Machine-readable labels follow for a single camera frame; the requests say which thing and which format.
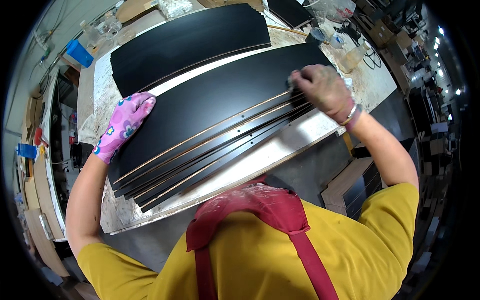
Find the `wooden workbench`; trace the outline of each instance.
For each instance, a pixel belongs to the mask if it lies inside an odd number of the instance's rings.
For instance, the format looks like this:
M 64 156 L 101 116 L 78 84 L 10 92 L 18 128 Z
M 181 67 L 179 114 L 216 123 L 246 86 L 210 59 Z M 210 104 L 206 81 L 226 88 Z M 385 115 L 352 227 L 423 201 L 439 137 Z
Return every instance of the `wooden workbench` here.
M 266 20 L 268 24 L 279 25 L 275 22 L 277 19 L 271 15 L 266 17 Z M 154 11 L 130 26 L 135 28 L 138 35 L 138 33 L 149 30 L 163 21 L 160 13 Z M 334 32 L 333 26 L 339 27 L 338 24 L 327 20 L 321 27 L 330 35 Z M 173 78 L 149 92 L 159 95 L 220 65 L 262 51 L 303 43 L 305 39 L 302 35 L 279 29 L 268 28 L 268 31 L 272 42 L 271 47 L 212 62 Z M 344 39 L 346 44 L 340 50 L 325 44 L 321 46 L 323 53 L 334 64 L 337 64 L 344 54 L 355 47 L 349 37 L 345 36 Z M 109 49 L 101 49 L 101 51 L 102 53 L 95 56 L 94 63 L 80 72 L 77 108 L 78 137 L 80 142 L 90 144 L 97 143 L 108 124 L 116 103 L 121 99 L 120 92 L 111 75 L 109 58 L 111 51 L 109 52 Z M 368 112 L 373 110 L 397 88 L 384 64 L 381 68 L 375 67 L 372 70 L 364 62 L 361 62 L 351 74 L 345 77 L 352 78 L 353 86 L 351 90 L 353 96 Z M 274 137 L 257 146 L 246 156 L 239 158 L 234 164 L 189 187 L 186 191 L 171 197 L 146 213 L 141 212 L 133 199 L 125 199 L 123 196 L 115 198 L 107 180 L 102 199 L 100 219 L 102 229 L 105 233 L 116 234 L 176 214 L 261 175 L 337 131 L 342 133 L 342 128 L 323 113 L 313 110 L 285 126 Z

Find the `red apron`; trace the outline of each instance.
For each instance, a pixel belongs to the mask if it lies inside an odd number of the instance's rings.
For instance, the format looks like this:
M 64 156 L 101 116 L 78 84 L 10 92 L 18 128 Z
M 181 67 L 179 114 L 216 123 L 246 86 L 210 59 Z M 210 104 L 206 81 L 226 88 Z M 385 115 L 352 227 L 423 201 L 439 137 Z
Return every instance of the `red apron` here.
M 200 300 L 215 300 L 217 293 L 208 243 L 217 226 L 230 213 L 247 211 L 290 237 L 320 300 L 338 296 L 327 271 L 305 233 L 310 229 L 300 197 L 264 183 L 265 175 L 226 191 L 203 203 L 187 228 L 187 252 L 195 250 L 195 268 Z

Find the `plastic bag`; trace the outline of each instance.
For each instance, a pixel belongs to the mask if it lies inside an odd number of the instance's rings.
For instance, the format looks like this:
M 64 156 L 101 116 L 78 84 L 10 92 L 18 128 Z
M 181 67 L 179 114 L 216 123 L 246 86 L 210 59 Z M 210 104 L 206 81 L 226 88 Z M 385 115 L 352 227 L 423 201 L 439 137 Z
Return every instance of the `plastic bag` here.
M 193 4 L 188 0 L 158 0 L 158 7 L 167 20 L 193 12 Z
M 323 16 L 326 12 L 326 18 L 328 20 L 338 23 L 342 23 L 347 18 L 353 16 L 353 11 L 355 10 L 355 7 L 357 7 L 357 5 L 351 0 L 309 1 L 310 3 L 313 3 L 312 8 L 315 15 Z

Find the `blue bottle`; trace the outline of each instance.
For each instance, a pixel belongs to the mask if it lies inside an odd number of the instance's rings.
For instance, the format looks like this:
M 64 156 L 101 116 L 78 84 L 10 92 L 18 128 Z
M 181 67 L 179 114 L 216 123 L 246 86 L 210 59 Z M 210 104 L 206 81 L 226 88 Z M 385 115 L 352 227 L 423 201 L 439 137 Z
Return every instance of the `blue bottle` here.
M 93 56 L 80 45 L 78 40 L 71 40 L 67 44 L 67 54 L 76 59 L 84 67 L 88 68 L 93 62 Z

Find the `glove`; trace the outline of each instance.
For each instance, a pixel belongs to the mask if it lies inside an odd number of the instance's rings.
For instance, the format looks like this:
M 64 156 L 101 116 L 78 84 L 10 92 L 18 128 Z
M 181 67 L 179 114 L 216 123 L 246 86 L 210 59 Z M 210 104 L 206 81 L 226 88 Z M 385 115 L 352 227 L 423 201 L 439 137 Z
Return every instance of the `glove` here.
M 354 102 L 345 82 L 331 66 L 309 65 L 290 75 L 307 100 L 338 124 L 347 120 Z M 353 120 L 347 125 L 352 127 Z
M 133 135 L 156 103 L 155 96 L 142 92 L 120 100 L 113 110 L 107 130 L 93 149 L 109 165 L 120 147 Z

